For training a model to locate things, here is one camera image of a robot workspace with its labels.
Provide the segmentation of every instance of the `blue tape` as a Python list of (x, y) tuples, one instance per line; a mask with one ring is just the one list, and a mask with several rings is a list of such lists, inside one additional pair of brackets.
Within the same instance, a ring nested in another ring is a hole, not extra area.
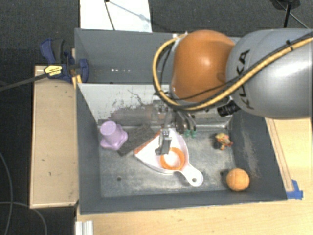
[(303, 198), (303, 191), (299, 190), (298, 183), (295, 180), (291, 180), (293, 184), (294, 191), (286, 192), (288, 199), (299, 199)]

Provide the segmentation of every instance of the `dark carpet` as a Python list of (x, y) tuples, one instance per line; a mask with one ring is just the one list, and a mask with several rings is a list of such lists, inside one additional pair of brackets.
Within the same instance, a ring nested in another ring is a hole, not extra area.
[[(255, 30), (283, 27), (285, 11), (274, 0), (149, 0), (154, 32), (213, 29), (241, 37)], [(313, 0), (298, 0), (291, 12), (312, 28)], [(45, 62), (39, 44), (62, 38), (74, 47), (79, 27), (79, 0), (0, 0), (0, 86), (30, 78)], [(302, 27), (290, 17), (288, 27)], [(0, 152), (11, 172), (14, 201), (28, 203), (32, 129), (32, 85), (0, 93)], [(0, 162), (0, 201), (9, 201), (9, 182)], [(8, 205), (0, 205), (0, 235)], [(73, 234), (74, 208), (40, 210), (48, 234)], [(45, 234), (40, 218), (14, 206), (10, 235)]]

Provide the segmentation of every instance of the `wooden edge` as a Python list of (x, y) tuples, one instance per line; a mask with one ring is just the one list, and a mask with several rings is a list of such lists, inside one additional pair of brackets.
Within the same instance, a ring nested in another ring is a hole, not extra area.
[[(42, 72), (39, 71), (41, 67), (45, 66), (35, 66), (35, 76), (38, 75), (38, 73), (44, 73), (44, 70)], [(34, 83), (34, 97), (33, 97), (33, 109), (36, 108), (36, 95), (37, 95), (37, 87), (35, 86), (36, 82)], [(35, 133), (36, 133), (36, 111), (33, 111), (33, 120), (32, 120), (32, 146), (31, 146), (31, 166), (30, 166), (30, 190), (29, 190), (29, 207), (35, 208), (36, 205), (34, 205), (34, 174), (35, 174), (35, 168), (34, 168), (34, 162), (35, 162)]]
[(286, 192), (294, 191), (294, 187), (291, 181), (290, 173), (288, 170), (288, 166), (286, 163), (286, 159), (283, 153), (283, 149), (279, 140), (278, 132), (276, 129), (275, 121), (270, 118), (265, 118), (265, 121), (268, 126), (269, 135), (271, 137), (271, 141), (274, 147), (275, 156), (278, 162), (278, 166), (283, 178), (284, 186)]

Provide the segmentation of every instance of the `purple cup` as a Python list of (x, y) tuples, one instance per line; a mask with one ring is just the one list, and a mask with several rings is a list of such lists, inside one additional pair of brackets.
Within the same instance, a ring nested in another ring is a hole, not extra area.
[(128, 135), (122, 126), (113, 121), (106, 121), (101, 125), (100, 133), (102, 140), (100, 145), (103, 148), (118, 150), (126, 142)]

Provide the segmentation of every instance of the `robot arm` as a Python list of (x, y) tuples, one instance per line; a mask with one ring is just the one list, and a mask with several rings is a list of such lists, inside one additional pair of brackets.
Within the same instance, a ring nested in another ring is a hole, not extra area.
[(158, 53), (161, 50), (154, 59), (156, 90), (175, 110), (214, 108), (229, 97), (237, 108), (262, 117), (302, 118), (312, 114), (311, 29), (257, 31), (235, 45), (214, 31), (201, 31), (200, 36), (193, 32), (176, 49), (170, 96), (158, 84)]

